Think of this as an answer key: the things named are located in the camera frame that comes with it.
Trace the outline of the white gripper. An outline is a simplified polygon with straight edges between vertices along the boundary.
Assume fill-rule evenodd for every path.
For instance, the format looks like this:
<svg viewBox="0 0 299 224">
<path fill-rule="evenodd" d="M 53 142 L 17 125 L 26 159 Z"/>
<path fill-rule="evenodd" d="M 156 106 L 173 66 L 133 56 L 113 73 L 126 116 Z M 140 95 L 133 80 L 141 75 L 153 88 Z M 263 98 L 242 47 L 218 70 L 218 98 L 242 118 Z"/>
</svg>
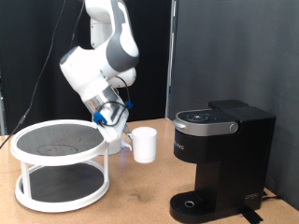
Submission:
<svg viewBox="0 0 299 224">
<path fill-rule="evenodd" d="M 99 132 L 108 143 L 121 137 L 130 139 L 129 126 L 126 121 L 129 116 L 128 107 L 119 102 L 106 102 L 93 113 L 93 121 L 97 124 Z"/>
</svg>

